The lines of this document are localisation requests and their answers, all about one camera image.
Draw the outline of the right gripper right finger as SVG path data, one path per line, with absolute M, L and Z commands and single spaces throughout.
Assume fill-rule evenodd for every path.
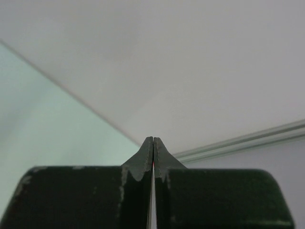
M 292 229 L 282 191 L 260 169 L 190 169 L 153 140 L 159 229 Z

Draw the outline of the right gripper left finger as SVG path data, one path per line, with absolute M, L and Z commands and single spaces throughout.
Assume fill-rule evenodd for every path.
M 3 229 L 148 229 L 153 138 L 121 166 L 44 166 L 20 179 Z

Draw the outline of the right aluminium corner post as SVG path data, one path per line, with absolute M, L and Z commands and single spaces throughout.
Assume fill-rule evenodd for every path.
M 176 153 L 174 156 L 182 163 L 192 163 L 213 157 L 225 156 L 239 151 L 270 146 L 305 137 L 305 121 L 300 120 L 263 131 L 235 137 L 200 148 Z

